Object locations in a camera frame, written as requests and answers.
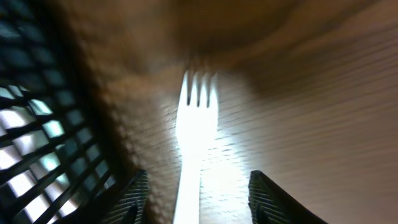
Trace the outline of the white fork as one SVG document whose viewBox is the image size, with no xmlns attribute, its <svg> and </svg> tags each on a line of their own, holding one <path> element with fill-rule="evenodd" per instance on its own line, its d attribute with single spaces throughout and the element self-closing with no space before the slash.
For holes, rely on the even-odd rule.
<svg viewBox="0 0 398 224">
<path fill-rule="evenodd" d="M 209 73 L 184 73 L 175 133 L 182 155 L 173 224 L 199 224 L 200 171 L 218 129 L 218 81 Z"/>
</svg>

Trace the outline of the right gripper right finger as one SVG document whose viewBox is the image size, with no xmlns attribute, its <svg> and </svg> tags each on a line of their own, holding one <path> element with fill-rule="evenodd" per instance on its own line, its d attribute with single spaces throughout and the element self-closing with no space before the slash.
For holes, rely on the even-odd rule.
<svg viewBox="0 0 398 224">
<path fill-rule="evenodd" d="M 251 172 L 248 189 L 254 224 L 326 224 L 259 170 Z"/>
</svg>

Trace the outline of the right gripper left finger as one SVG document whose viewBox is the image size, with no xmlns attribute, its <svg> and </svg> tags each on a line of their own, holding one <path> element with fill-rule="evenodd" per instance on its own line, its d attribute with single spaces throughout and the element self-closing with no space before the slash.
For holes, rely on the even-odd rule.
<svg viewBox="0 0 398 224">
<path fill-rule="evenodd" d="M 139 170 L 120 192 L 100 224 L 141 224 L 149 194 L 147 172 Z"/>
</svg>

